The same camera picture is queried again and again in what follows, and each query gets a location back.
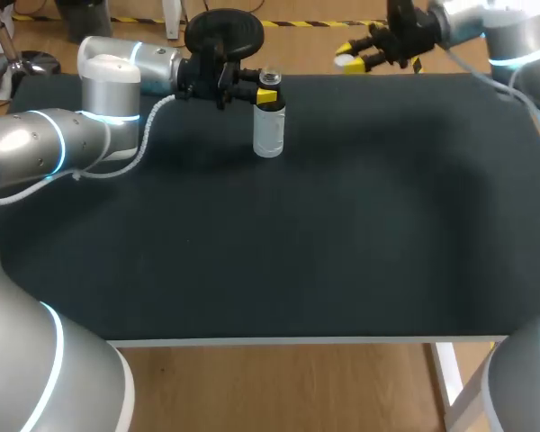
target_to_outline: black table mat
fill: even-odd
[[[0,209],[9,275],[103,338],[508,334],[540,312],[540,139],[470,76],[288,76],[284,153],[252,107],[175,102],[114,180]],[[142,122],[157,99],[143,97]],[[80,109],[75,76],[11,111]]]

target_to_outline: robotic arm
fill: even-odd
[[[450,49],[484,35],[492,77],[540,109],[540,0],[430,0],[426,11],[411,0],[388,0],[388,27],[371,25],[369,31],[337,51],[345,72],[370,72],[383,63],[405,68],[436,45]],[[369,49],[377,52],[355,58]]]
[[[0,190],[134,156],[140,71],[119,58],[98,56],[83,72],[82,112],[48,109],[0,117]]]

